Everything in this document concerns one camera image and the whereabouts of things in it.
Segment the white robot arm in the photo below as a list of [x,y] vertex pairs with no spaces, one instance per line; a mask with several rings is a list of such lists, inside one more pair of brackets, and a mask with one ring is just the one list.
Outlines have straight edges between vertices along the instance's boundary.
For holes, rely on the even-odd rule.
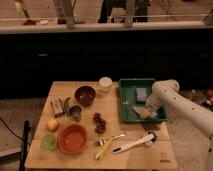
[[210,140],[204,171],[213,171],[213,112],[181,96],[179,89],[179,83],[173,79],[154,82],[152,93],[139,116],[147,118],[163,105],[182,114]]

